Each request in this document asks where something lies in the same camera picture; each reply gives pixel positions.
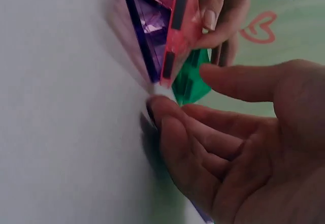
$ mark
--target red heart drawing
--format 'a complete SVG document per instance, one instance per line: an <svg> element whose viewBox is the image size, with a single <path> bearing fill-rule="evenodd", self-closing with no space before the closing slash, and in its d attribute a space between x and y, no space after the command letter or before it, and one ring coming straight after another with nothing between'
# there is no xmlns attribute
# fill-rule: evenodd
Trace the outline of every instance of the red heart drawing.
<svg viewBox="0 0 325 224"><path fill-rule="evenodd" d="M274 22L277 18L277 15L272 11L267 11L259 14L246 28L239 31L240 35L257 44L270 44L275 41L275 35L270 29L270 24ZM255 29L256 26L260 26L262 30L264 30L268 37L266 39L258 39L253 37L252 35L257 35L257 31Z"/></svg>

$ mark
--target hand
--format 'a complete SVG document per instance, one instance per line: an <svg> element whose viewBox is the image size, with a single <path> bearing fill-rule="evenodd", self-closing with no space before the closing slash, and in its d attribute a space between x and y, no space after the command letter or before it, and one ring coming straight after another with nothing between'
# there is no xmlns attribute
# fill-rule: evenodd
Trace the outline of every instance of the hand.
<svg viewBox="0 0 325 224"><path fill-rule="evenodd" d="M180 191L216 223L325 223L325 67L295 60L200 72L219 93L273 102L277 118L149 99Z"/></svg>
<svg viewBox="0 0 325 224"><path fill-rule="evenodd" d="M215 48L212 63L227 66L233 62L238 49L237 31L249 4L249 0L200 0L202 21L209 33L203 35L196 48Z"/></svg>

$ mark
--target purple magnetic tile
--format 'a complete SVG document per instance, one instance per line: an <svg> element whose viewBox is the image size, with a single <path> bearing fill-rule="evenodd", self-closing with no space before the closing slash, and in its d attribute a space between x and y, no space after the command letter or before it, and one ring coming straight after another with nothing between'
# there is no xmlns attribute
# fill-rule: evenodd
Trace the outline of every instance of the purple magnetic tile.
<svg viewBox="0 0 325 224"><path fill-rule="evenodd" d="M161 70L167 40L170 15L144 0L135 0L146 42L156 70Z"/></svg>

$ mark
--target toy structure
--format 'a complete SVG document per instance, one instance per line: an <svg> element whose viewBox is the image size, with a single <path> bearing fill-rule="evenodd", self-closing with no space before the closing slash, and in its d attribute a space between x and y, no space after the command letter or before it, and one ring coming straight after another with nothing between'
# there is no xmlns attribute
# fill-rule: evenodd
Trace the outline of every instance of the toy structure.
<svg viewBox="0 0 325 224"><path fill-rule="evenodd" d="M210 88L199 66L207 49L192 50L202 35L199 0L126 0L152 83L172 87L180 105L194 103Z"/></svg>

